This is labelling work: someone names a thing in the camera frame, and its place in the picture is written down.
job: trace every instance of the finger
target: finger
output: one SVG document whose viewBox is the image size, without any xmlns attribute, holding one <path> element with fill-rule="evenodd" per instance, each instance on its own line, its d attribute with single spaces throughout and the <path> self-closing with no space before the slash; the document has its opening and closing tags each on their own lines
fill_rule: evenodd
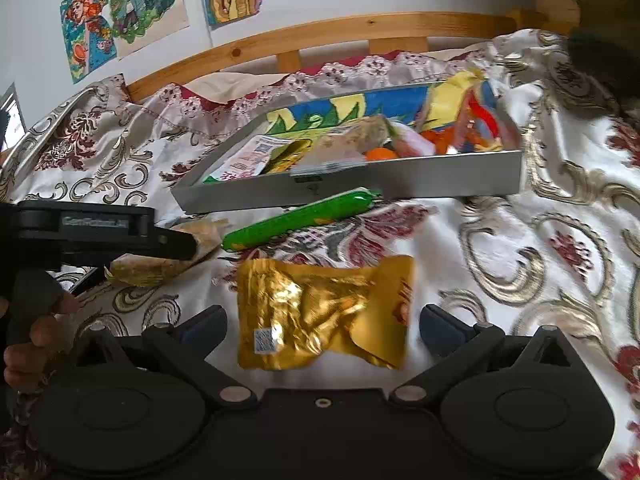
<svg viewBox="0 0 640 480">
<path fill-rule="evenodd" d="M 55 352 L 61 343 L 62 330 L 55 317 L 39 317 L 31 325 L 30 337 L 34 345 Z"/>
<path fill-rule="evenodd" d="M 4 382 L 11 386 L 14 390 L 18 390 L 25 394 L 33 393 L 40 382 L 39 374 L 23 374 L 15 372 L 9 368 L 4 369 Z"/>
<path fill-rule="evenodd" d="M 43 348 L 26 343 L 12 345 L 4 350 L 4 364 L 14 372 L 39 375 L 47 363 L 47 352 Z"/>
<path fill-rule="evenodd" d="M 80 310 L 81 303 L 73 294 L 65 291 L 62 298 L 53 307 L 53 311 L 57 314 L 73 314 Z"/>
</svg>

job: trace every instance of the label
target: label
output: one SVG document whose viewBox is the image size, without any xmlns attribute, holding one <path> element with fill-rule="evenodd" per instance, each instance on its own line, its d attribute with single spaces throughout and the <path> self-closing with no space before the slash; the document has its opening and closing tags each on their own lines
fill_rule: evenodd
<svg viewBox="0 0 640 480">
<path fill-rule="evenodd" d="M 276 353 L 276 341 L 271 327 L 254 330 L 254 354 L 271 355 Z"/>
<path fill-rule="evenodd" d="M 70 216 L 62 217 L 63 226 L 73 227 L 111 227 L 115 229 L 129 229 L 129 220 L 126 218 L 105 218 L 99 216 Z"/>
<path fill-rule="evenodd" d="M 271 160 L 276 150 L 281 154 L 292 142 L 291 139 L 276 139 L 269 136 L 255 136 L 235 155 L 231 155 L 219 168 L 214 170 L 205 182 L 220 182 L 259 175 Z"/>
</svg>

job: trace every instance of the human hand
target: human hand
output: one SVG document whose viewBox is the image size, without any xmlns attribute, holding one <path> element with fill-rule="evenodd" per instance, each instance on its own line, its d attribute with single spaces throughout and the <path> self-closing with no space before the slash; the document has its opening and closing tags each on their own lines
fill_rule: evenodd
<svg viewBox="0 0 640 480">
<path fill-rule="evenodd" d="M 0 298 L 0 316 L 9 307 L 9 302 Z M 56 314 L 72 314 L 80 309 L 80 302 L 69 292 L 53 308 Z M 24 393 L 38 387 L 47 362 L 66 347 L 64 331 L 55 316 L 39 317 L 31 325 L 31 342 L 12 345 L 4 350 L 4 380 Z"/>
</svg>

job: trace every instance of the qr code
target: qr code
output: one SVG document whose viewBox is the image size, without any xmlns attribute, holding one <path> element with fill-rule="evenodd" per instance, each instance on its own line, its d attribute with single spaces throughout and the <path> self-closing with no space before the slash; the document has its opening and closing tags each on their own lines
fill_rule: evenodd
<svg viewBox="0 0 640 480">
<path fill-rule="evenodd" d="M 272 149 L 272 146 L 268 144 L 258 144 L 256 149 L 254 150 L 256 153 L 269 153 Z"/>
<path fill-rule="evenodd" d="M 271 327 L 254 330 L 254 354 L 270 355 L 276 353 L 276 341 L 273 339 Z"/>
</svg>

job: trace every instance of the green sausage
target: green sausage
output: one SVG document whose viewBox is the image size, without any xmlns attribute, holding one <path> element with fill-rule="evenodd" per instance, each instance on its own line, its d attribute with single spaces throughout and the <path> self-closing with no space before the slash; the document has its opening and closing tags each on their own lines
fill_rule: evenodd
<svg viewBox="0 0 640 480">
<path fill-rule="evenodd" d="M 222 248 L 225 251 L 251 249 L 264 245 L 273 237 L 282 236 L 289 231 L 331 224 L 349 216 L 359 215 L 367 211 L 379 196 L 379 192 L 370 191 L 365 187 L 340 193 L 233 231 L 225 236 Z"/>
</svg>

